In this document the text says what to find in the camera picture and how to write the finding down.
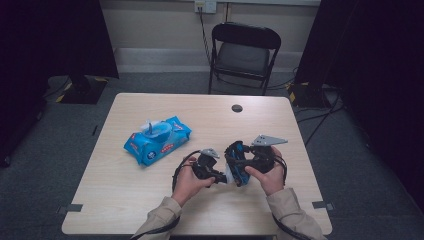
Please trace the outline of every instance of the plastic wrapper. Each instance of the plastic wrapper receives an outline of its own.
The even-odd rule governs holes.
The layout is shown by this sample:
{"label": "plastic wrapper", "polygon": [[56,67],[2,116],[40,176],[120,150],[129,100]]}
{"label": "plastic wrapper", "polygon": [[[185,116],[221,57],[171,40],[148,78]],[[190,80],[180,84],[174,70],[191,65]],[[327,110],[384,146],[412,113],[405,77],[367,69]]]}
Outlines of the plastic wrapper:
{"label": "plastic wrapper", "polygon": [[133,133],[124,145],[139,165],[150,166],[190,139],[191,129],[177,116],[156,121]]}

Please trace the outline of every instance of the jacket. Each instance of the jacket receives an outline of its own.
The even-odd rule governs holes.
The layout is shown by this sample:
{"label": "jacket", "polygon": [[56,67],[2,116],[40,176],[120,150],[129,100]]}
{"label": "jacket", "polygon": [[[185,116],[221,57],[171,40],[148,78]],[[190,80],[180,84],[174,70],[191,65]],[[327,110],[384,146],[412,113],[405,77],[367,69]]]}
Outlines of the jacket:
{"label": "jacket", "polygon": [[[268,196],[266,200],[274,217],[285,226],[295,232],[307,235],[311,239],[326,239],[315,219],[300,209],[296,193],[292,188],[278,191]],[[170,224],[181,215],[181,212],[181,207],[174,199],[165,197],[159,207],[148,213],[146,222],[137,230],[134,236]],[[280,229],[276,234],[278,240],[295,239]],[[170,236],[171,231],[167,231],[157,234],[146,234],[139,239],[166,240]]]}

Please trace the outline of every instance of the black cable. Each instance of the black cable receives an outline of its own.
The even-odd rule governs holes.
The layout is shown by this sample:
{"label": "black cable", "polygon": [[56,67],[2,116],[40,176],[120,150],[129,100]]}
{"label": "black cable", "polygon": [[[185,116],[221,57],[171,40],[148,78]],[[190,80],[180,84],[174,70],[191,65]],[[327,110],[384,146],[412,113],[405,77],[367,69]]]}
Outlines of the black cable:
{"label": "black cable", "polygon": [[274,214],[272,214],[272,218],[274,219],[274,222],[277,224],[277,226],[283,230],[285,233],[289,234],[290,236],[299,239],[299,240],[311,240],[310,237],[299,233],[299,232],[295,232],[293,231],[291,228],[287,227],[286,225],[282,224],[280,221],[278,221],[278,219],[274,216]]}
{"label": "black cable", "polygon": [[174,221],[172,221],[170,224],[165,225],[163,227],[160,228],[156,228],[156,229],[152,229],[150,231],[144,232],[144,233],[140,233],[136,236],[133,236],[130,238],[130,240],[136,240],[141,238],[142,236],[146,235],[146,234],[158,234],[158,233],[163,233],[163,232],[167,232],[171,229],[173,229],[175,226],[177,226],[177,224],[180,222],[180,217],[177,217]]}
{"label": "black cable", "polygon": [[314,111],[327,111],[327,108],[305,108],[305,109],[300,109],[299,111],[294,112],[294,115],[296,116],[297,114],[299,114],[301,112],[312,111],[312,110],[314,110]]}
{"label": "black cable", "polygon": [[201,7],[198,7],[197,10],[199,11],[200,23],[202,24],[203,44],[205,45],[206,57],[208,58],[208,63],[209,63],[209,67],[210,67],[211,66],[211,57],[210,57],[210,53],[209,53],[208,40],[207,40],[206,34],[205,34],[205,26],[203,25],[203,13],[202,13],[203,9]]}
{"label": "black cable", "polygon": [[333,106],[331,107],[331,109],[330,109],[330,110],[329,110],[326,114],[323,114],[323,115],[320,115],[320,116],[311,117],[311,118],[308,118],[308,119],[303,119],[303,120],[301,120],[301,121],[298,121],[298,122],[297,122],[297,123],[300,123],[300,122],[302,122],[302,121],[306,121],[306,120],[309,120],[309,119],[314,119],[314,118],[318,118],[318,117],[322,117],[322,116],[324,116],[324,117],[321,119],[321,121],[319,122],[318,126],[316,126],[316,127],[315,127],[314,131],[311,133],[311,135],[310,135],[310,136],[308,137],[308,139],[306,140],[306,142],[305,142],[305,147],[308,145],[309,141],[312,139],[312,136],[314,136],[314,134],[318,131],[319,127],[322,125],[322,123],[325,121],[325,119],[327,119],[327,117],[328,117],[328,116],[330,116],[330,114],[335,113],[335,112],[340,111],[341,109],[343,109],[344,105],[342,105],[342,106],[341,106],[340,108],[338,108],[337,110],[334,110],[334,108],[336,107],[337,102],[338,102],[338,100],[339,100],[339,97],[340,97],[340,92],[337,94],[337,98],[336,98],[336,100],[334,101]]}
{"label": "black cable", "polygon": [[284,185],[286,185],[286,178],[287,178],[287,163],[286,161],[277,155],[274,155],[274,162],[279,163],[283,169],[284,169],[284,175],[283,175],[283,181],[284,181]]}
{"label": "black cable", "polygon": [[174,176],[172,176],[172,192],[174,192],[175,185],[177,184],[178,174],[180,174],[180,170],[183,167],[184,163],[187,161],[187,159],[189,159],[191,156],[193,156],[196,153],[200,153],[200,150],[196,150],[190,153],[189,155],[187,155],[186,157],[184,157],[180,165],[178,165],[177,169],[175,169]]}
{"label": "black cable", "polygon": [[299,69],[299,66],[297,66],[297,67],[295,67],[295,68],[293,68],[293,75],[296,77],[296,74],[297,74],[297,69]]}
{"label": "black cable", "polygon": [[280,84],[274,85],[274,86],[268,86],[266,89],[267,89],[267,90],[280,90],[280,89],[286,89],[286,88],[287,88],[287,85],[288,85],[289,83],[291,83],[293,80],[294,80],[294,78],[292,78],[292,79],[290,79],[290,80],[288,80],[288,81],[285,81],[285,82],[283,82],[283,83],[280,83]]}
{"label": "black cable", "polygon": [[230,3],[227,3],[227,10],[225,12],[225,22],[228,22],[228,7],[229,7]]}

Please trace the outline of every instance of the gray carpet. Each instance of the gray carpet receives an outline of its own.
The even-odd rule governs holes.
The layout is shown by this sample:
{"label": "gray carpet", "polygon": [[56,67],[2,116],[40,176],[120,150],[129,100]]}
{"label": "gray carpet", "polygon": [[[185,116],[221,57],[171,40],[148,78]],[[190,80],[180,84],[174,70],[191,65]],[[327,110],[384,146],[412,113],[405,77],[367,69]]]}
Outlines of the gray carpet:
{"label": "gray carpet", "polygon": [[[291,78],[291,73],[275,73],[270,86]],[[61,231],[65,216],[56,211],[71,203],[116,94],[206,94],[207,79],[205,72],[122,73],[106,85],[97,105],[76,105],[55,103],[60,92],[53,91],[66,78],[51,78],[48,93],[52,95],[46,98],[42,119],[11,156],[11,166],[0,169],[0,239],[128,239],[66,236]],[[258,89],[224,83],[214,88],[214,94],[260,95]],[[330,101],[336,99],[335,92],[327,94]],[[267,95],[287,96],[287,92],[269,90]],[[298,120],[325,113],[322,109],[293,110]],[[305,141],[320,120],[299,123]],[[348,111],[331,114],[306,147],[323,198],[335,206],[329,212],[333,225],[329,239],[424,239],[423,215],[392,171],[367,148],[366,134]]]}

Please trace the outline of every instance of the black folding chair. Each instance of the black folding chair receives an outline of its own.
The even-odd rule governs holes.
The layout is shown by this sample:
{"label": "black folding chair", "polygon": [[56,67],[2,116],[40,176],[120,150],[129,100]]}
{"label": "black folding chair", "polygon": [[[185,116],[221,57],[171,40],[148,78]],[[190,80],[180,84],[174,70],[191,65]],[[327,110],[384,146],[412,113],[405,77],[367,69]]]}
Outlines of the black folding chair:
{"label": "black folding chair", "polygon": [[[217,42],[222,43],[219,51]],[[213,75],[219,78],[219,74],[224,74],[261,81],[260,88],[265,95],[281,46],[281,38],[275,31],[234,22],[221,23],[212,30],[212,44],[209,94]]]}

